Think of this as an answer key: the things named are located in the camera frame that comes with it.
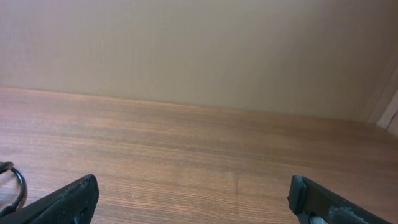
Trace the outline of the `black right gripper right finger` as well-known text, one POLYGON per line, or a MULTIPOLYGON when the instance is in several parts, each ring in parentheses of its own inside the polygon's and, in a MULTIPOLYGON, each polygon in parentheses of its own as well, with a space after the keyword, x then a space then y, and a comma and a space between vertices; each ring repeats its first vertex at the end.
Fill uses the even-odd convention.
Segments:
POLYGON ((292 177, 287 199, 289 209, 301 224, 389 223, 304 176, 292 177))

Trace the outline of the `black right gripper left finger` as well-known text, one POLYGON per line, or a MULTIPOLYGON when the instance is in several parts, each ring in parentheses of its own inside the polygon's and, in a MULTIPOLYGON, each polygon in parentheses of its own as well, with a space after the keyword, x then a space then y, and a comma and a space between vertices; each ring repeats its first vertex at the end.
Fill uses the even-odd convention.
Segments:
POLYGON ((88 174, 1 218, 1 224, 90 224, 99 200, 96 177, 88 174))

